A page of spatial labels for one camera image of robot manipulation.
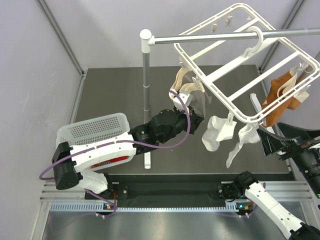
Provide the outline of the white sock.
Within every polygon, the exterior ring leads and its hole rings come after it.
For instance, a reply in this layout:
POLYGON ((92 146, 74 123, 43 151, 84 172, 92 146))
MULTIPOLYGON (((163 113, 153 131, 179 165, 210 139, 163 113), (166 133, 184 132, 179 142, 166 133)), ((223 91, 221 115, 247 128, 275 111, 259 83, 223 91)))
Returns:
POLYGON ((226 160, 226 167, 229 168, 238 154, 238 152, 242 149, 245 144, 256 144, 260 141, 260 137, 257 133, 257 129, 259 128, 258 124, 246 124, 242 127, 238 132, 239 141, 228 154, 228 158, 226 160))
POLYGON ((207 129, 201 138, 205 148, 209 152, 215 152, 220 142, 233 138, 236 125, 237 122, 233 120, 233 117, 220 118, 215 115, 210 117, 207 129))

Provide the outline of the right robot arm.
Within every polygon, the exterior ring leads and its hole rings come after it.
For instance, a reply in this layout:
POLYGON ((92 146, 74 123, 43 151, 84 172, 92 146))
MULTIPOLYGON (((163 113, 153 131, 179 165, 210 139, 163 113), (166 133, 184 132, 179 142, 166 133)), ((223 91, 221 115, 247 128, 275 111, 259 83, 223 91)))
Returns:
POLYGON ((283 201, 303 201, 320 196, 320 131, 279 123, 281 135, 259 128, 257 134, 266 156, 280 153, 283 161, 291 160, 304 182, 259 181, 251 172, 238 174, 231 182, 218 185, 224 201, 217 210, 235 217, 249 218, 256 209, 263 211, 287 240, 318 240, 320 228, 295 216, 283 201))

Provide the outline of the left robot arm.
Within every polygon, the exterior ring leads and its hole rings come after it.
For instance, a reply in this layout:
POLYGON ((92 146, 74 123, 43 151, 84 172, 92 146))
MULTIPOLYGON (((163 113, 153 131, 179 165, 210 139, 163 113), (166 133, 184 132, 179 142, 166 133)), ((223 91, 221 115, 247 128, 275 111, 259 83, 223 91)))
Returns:
POLYGON ((148 123, 114 138, 83 145, 61 142, 52 158, 55 187, 67 190, 78 186, 102 198, 109 198, 114 187, 108 176, 94 172, 93 166, 107 161, 121 164, 127 157, 162 148, 164 143, 182 131, 193 134, 203 121, 204 117, 191 108, 188 113, 176 108, 165 109, 148 123))

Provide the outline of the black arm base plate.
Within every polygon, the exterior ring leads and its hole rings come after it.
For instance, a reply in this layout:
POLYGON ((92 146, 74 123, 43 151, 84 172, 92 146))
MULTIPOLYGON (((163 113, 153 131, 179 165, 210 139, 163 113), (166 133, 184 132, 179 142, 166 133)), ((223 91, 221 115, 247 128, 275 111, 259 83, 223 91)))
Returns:
POLYGON ((138 197, 155 197, 156 200, 167 197, 208 197, 210 200, 236 200, 245 198, 245 189, 235 183, 218 182, 138 182, 122 183, 95 193, 86 190, 85 197, 96 199, 137 200, 138 197))

